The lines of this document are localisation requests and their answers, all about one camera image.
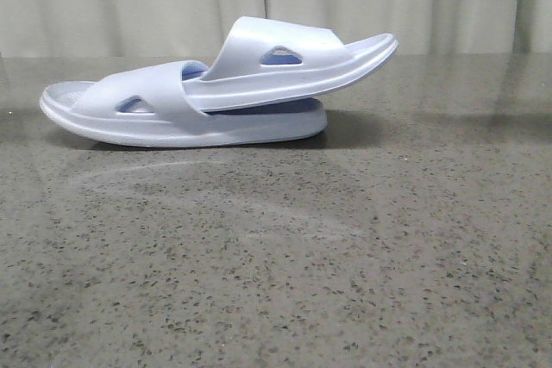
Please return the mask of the light blue slipper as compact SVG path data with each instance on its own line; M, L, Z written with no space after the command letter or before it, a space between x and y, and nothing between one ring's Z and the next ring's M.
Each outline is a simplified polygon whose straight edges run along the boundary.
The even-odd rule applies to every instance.
M327 28L243 16L212 66L185 65L183 86L207 112L298 100L359 81L397 46L392 34L344 44Z
M49 85L42 111L85 138L135 147L210 147L318 134L327 125L320 101L307 98L208 114L191 102L191 82L205 64L176 61L109 75L98 82Z

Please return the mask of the white curtain backdrop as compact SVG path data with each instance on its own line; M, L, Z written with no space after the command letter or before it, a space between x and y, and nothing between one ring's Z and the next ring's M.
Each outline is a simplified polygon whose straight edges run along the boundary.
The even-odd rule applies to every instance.
M393 33L401 53L547 52L551 0L1 0L3 57L208 57L240 16Z

